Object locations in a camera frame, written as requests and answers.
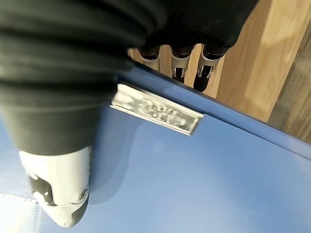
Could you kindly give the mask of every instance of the white plastic part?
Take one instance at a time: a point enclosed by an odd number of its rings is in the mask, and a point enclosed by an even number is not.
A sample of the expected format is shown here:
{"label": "white plastic part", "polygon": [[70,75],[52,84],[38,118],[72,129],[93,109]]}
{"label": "white plastic part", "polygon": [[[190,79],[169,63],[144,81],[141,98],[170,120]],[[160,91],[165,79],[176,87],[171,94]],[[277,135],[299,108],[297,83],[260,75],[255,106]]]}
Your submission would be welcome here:
{"label": "white plastic part", "polygon": [[179,57],[175,57],[172,54],[172,56],[171,56],[171,68],[172,68],[173,77],[176,77],[176,68],[182,68],[183,69],[181,77],[184,77],[186,75],[189,60],[190,60],[190,55],[188,57],[179,58]]}
{"label": "white plastic part", "polygon": [[[62,227],[74,225],[71,214],[78,210],[88,197],[89,147],[54,156],[20,151],[19,156],[26,172],[33,179],[40,177],[51,185],[56,206],[47,205],[42,194],[34,192],[34,198],[41,207],[58,225]],[[84,191],[86,193],[81,198],[80,195]]]}
{"label": "white plastic part", "polygon": [[160,71],[160,55],[156,59],[153,59],[153,60],[145,59],[142,56],[140,57],[144,65],[156,71]]}

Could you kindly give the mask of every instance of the wooden floor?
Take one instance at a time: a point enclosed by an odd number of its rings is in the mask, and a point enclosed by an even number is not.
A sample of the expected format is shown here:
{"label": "wooden floor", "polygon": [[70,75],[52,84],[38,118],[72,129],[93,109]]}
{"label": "wooden floor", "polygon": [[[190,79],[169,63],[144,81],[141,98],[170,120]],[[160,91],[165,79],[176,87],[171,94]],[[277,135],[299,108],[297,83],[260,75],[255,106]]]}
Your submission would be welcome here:
{"label": "wooden floor", "polygon": [[268,123],[311,144],[311,23]]}

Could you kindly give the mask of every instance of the blue metal surface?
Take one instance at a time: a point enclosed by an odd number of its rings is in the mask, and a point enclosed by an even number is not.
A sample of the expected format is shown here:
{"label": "blue metal surface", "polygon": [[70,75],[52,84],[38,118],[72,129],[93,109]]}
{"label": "blue metal surface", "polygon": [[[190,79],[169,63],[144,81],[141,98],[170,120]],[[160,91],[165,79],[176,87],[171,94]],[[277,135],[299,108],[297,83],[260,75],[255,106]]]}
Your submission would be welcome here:
{"label": "blue metal surface", "polygon": [[[42,214],[41,232],[311,231],[309,145],[143,70],[122,81],[206,114],[190,137],[104,107],[85,216],[62,229]],[[15,150],[0,145],[4,171],[25,187]]]}

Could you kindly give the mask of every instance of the white stitched fabric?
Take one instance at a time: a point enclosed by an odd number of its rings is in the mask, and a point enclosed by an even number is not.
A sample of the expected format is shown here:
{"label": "white stitched fabric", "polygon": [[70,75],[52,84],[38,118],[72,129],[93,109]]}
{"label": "white stitched fabric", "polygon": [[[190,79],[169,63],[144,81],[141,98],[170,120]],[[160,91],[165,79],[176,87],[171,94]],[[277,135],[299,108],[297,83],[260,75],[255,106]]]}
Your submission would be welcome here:
{"label": "white stitched fabric", "polygon": [[41,209],[35,200],[0,194],[0,232],[38,233]]}

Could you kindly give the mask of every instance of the prosthetic hand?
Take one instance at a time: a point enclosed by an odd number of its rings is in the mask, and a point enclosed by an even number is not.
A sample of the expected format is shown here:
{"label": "prosthetic hand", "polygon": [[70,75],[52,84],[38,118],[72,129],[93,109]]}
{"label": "prosthetic hand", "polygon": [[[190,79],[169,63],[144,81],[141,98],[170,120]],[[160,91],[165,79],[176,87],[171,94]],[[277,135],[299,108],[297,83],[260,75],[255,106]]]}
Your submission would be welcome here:
{"label": "prosthetic hand", "polygon": [[256,2],[0,1],[1,115],[34,198],[57,224],[71,227],[86,211],[100,109],[116,92],[115,75],[134,65],[126,50],[140,48],[157,67],[150,48],[171,45],[182,82],[193,45],[203,43],[198,77],[208,79],[211,55],[234,45]]}

